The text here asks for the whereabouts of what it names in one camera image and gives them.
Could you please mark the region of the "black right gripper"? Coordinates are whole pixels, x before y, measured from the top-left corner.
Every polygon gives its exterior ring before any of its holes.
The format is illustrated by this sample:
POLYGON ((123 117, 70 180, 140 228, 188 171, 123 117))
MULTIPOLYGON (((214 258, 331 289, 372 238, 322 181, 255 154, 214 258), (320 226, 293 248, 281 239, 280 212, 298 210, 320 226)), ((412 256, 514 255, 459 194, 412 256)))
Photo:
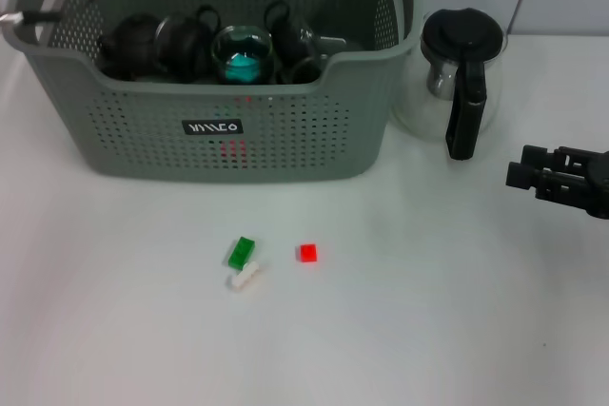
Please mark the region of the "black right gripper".
POLYGON ((576 207, 607 220, 608 168, 608 152, 566 146, 549 151, 525 145, 521 164, 512 162, 508 166, 506 185, 523 190, 534 188, 538 200, 576 207), (584 173, 586 169, 588 183, 582 177, 563 174, 584 173))

